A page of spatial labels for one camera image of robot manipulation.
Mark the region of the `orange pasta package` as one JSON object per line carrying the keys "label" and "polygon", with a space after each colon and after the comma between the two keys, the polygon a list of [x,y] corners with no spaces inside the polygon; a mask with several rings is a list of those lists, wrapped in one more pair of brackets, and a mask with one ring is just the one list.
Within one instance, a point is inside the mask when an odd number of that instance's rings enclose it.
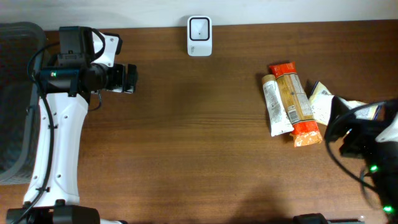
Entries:
{"label": "orange pasta package", "polygon": [[293,126],[294,147],[321,143],[323,138],[294,62],[269,66],[279,87],[282,104]]}

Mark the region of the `yellow chip bag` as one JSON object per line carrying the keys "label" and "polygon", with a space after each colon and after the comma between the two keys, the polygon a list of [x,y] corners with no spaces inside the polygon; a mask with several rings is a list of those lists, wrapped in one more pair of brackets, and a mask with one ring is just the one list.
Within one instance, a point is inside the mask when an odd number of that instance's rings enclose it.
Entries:
{"label": "yellow chip bag", "polygon": [[[321,82],[316,82],[309,100],[315,121],[328,125],[331,115],[331,104],[334,95]],[[380,106],[371,106],[355,112],[358,119],[375,120],[378,117]]]}

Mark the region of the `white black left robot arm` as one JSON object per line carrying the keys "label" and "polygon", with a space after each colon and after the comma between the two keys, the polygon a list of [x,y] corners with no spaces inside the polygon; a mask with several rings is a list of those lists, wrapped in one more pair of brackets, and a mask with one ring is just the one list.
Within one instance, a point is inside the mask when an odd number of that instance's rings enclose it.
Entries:
{"label": "white black left robot arm", "polygon": [[122,44],[117,34],[61,27],[48,57],[37,24],[1,25],[1,183],[29,186],[7,223],[102,222],[80,205],[78,155],[91,96],[136,89],[136,66],[114,61]]}

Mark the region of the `white tube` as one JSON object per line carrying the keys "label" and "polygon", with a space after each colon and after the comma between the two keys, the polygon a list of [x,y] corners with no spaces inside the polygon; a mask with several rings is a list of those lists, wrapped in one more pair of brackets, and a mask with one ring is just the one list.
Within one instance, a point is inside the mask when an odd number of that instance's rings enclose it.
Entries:
{"label": "white tube", "polygon": [[279,86],[274,75],[262,77],[262,89],[269,114],[271,136],[278,136],[294,130],[287,112],[284,109]]}

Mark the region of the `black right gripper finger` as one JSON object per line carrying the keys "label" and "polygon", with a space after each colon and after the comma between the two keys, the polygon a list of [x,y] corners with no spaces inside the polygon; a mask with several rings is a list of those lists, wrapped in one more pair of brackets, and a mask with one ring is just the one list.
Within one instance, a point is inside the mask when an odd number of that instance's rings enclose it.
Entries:
{"label": "black right gripper finger", "polygon": [[397,115],[397,99],[385,101],[382,107],[384,108],[382,122],[391,124]]}
{"label": "black right gripper finger", "polygon": [[330,119],[325,132],[326,142],[335,142],[343,137],[348,129],[339,124],[337,120],[350,110],[346,100],[339,96],[334,96],[331,101]]}

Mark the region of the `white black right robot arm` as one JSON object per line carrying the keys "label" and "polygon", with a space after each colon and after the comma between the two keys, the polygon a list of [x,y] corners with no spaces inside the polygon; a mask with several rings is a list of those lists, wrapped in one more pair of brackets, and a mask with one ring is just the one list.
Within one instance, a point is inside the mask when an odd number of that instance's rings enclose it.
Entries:
{"label": "white black right robot arm", "polygon": [[[372,106],[383,107],[382,120],[367,120],[356,113]],[[397,223],[397,99],[378,101],[349,109],[343,99],[335,96],[325,131],[325,147],[332,161],[361,190],[378,194],[388,223]],[[343,157],[362,159],[366,166],[359,176],[349,171],[334,155],[330,144],[343,138],[339,152]]]}

